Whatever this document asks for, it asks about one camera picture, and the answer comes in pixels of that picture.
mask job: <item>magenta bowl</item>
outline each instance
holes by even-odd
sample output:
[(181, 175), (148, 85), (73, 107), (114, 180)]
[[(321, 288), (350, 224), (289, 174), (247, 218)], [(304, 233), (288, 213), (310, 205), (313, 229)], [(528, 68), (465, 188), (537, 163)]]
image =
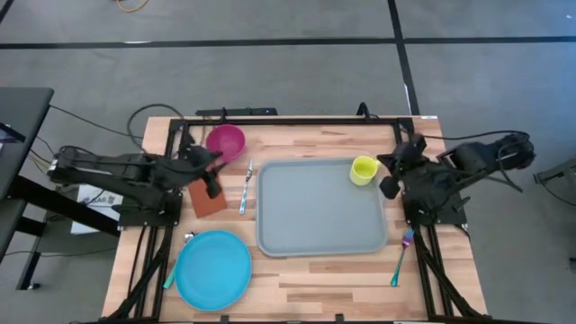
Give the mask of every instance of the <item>magenta bowl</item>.
[(206, 147), (212, 152), (222, 152), (220, 159), (226, 163), (237, 158), (245, 146), (244, 133), (234, 125), (218, 126), (206, 138)]

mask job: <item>yellow cup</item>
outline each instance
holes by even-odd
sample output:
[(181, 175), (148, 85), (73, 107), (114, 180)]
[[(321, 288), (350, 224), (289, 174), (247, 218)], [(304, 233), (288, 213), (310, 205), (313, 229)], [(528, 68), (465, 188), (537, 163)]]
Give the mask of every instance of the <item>yellow cup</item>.
[(357, 157), (350, 167), (350, 180), (354, 185), (368, 185), (376, 172), (380, 162), (371, 157)]

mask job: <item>gray tray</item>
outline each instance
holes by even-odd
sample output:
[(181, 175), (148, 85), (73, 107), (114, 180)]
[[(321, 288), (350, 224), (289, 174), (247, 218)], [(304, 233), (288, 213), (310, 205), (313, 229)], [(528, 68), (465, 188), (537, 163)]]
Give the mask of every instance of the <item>gray tray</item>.
[(257, 175), (256, 240), (270, 257), (371, 253), (388, 241), (383, 195), (352, 158), (276, 160)]

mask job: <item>wooden tabletop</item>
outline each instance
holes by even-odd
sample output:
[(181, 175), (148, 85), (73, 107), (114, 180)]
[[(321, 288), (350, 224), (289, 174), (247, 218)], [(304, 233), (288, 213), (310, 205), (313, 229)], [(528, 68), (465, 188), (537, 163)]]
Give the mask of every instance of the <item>wooden tabletop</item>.
[[(170, 119), (153, 117), (148, 120), (143, 146), (163, 154)], [(414, 118), (416, 131), (441, 135), (438, 119)], [(212, 127), (192, 127), (195, 139), (207, 134)], [(180, 224), (175, 228), (168, 271), (174, 266), (178, 251), (184, 244), (184, 234), (193, 230), (228, 230), (238, 235), (248, 246), (253, 262), (253, 274), (245, 294), (234, 305), (218, 312), (204, 312), (188, 306), (173, 285), (164, 292), (160, 320), (192, 321), (220, 320), (333, 320), (342, 313), (346, 320), (423, 320), (426, 316), (416, 261), (416, 252), (409, 248), (400, 272), (400, 286), (390, 287), (401, 252), (401, 237), (408, 228), (404, 221), (400, 199), (384, 203), (390, 239), (380, 251), (365, 255), (268, 257), (256, 243), (256, 179), (249, 183), (247, 210), (239, 215), (240, 196), (250, 158), (254, 159), (254, 177), (267, 160), (276, 158), (325, 158), (375, 156), (389, 153), (395, 147), (392, 127), (370, 126), (241, 126), (247, 140), (242, 156), (226, 166), (220, 180), (228, 209), (202, 219), (196, 219), (189, 195), (184, 193)], [(445, 150), (444, 142), (427, 139), (425, 154), (434, 157)], [(378, 177), (384, 175), (381, 170)], [(449, 225), (436, 226), (445, 271), (462, 296), (479, 312), (485, 312), (484, 299), (468, 238)], [(122, 232), (103, 316), (112, 313), (128, 291), (136, 244), (141, 228)], [(146, 242), (139, 254), (136, 279), (139, 278)], [(436, 312), (442, 314), (437, 282)], [(151, 313), (156, 277), (150, 281), (145, 315)]]

